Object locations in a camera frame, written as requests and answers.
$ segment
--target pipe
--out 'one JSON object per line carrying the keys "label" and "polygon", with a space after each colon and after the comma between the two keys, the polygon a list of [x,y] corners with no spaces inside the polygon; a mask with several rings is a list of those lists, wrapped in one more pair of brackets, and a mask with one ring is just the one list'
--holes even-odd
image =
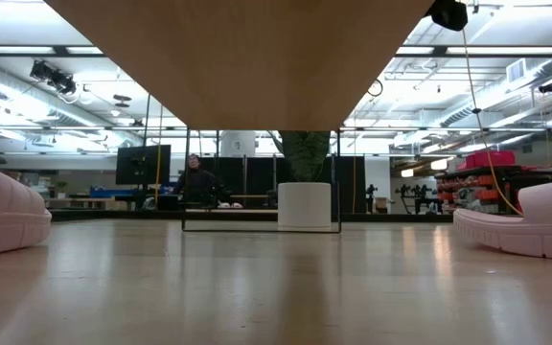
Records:
{"label": "pipe", "polygon": [[[514,83],[508,82],[508,77],[504,77],[478,91],[476,93],[478,106],[481,108],[494,106],[515,96],[516,92],[523,87],[533,88],[543,84],[548,79],[552,78],[552,59],[532,68],[528,68],[528,71],[530,70],[533,72]],[[440,123],[440,126],[448,127],[457,121],[465,119],[473,114],[473,110],[474,104],[472,103],[472,97],[469,97],[463,102],[448,108],[440,116],[440,118],[446,117],[446,119]]]}
{"label": "pipe", "polygon": [[[51,95],[46,91],[33,87],[33,85],[20,80],[17,77],[13,77],[2,70],[0,70],[0,84],[21,93],[25,92],[25,95],[32,97],[33,99],[36,99],[44,104],[56,104],[57,112],[59,114],[85,126],[115,126],[115,124],[110,123],[97,115],[91,114],[76,105],[62,102],[57,96]],[[136,134],[119,132],[116,133],[116,135],[123,140],[130,141],[133,146],[142,145],[142,139]]]}

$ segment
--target black cable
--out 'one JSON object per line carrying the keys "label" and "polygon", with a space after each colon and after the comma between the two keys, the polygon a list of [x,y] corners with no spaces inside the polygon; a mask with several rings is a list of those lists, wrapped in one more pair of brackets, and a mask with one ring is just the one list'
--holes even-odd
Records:
{"label": "black cable", "polygon": [[384,86],[382,85],[382,81],[376,79],[376,82],[380,85],[380,92],[379,92],[378,94],[374,95],[374,94],[372,94],[372,93],[370,92],[370,90],[367,91],[368,95],[370,95],[370,96],[372,96],[372,97],[374,97],[374,98],[376,98],[376,97],[382,95],[382,91],[384,91]]}

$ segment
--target red container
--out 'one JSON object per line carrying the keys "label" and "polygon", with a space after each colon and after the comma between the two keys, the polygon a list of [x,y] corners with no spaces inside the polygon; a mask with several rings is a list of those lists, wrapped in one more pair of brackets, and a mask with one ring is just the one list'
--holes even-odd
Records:
{"label": "red container", "polygon": [[[491,151],[491,161],[494,167],[505,167],[515,165],[515,154],[512,151]],[[466,157],[466,162],[457,166],[457,170],[489,167],[489,157],[486,151],[475,152]]]}

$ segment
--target white pillar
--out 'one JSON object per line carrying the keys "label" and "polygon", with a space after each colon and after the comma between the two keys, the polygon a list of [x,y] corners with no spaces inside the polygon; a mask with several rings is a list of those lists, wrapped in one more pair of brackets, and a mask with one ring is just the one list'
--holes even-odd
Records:
{"label": "white pillar", "polygon": [[222,157],[254,157],[254,130],[227,130],[220,140],[220,155]]}

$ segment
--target table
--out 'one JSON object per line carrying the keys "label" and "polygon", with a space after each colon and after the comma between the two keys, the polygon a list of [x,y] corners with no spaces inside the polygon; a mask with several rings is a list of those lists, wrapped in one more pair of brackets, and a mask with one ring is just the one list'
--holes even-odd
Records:
{"label": "table", "polygon": [[97,209],[118,209],[117,201],[113,197],[66,197],[66,198],[51,198],[46,201],[47,207],[52,207],[53,203],[68,204],[67,207],[71,207],[73,203],[81,203],[83,208],[97,208]]}

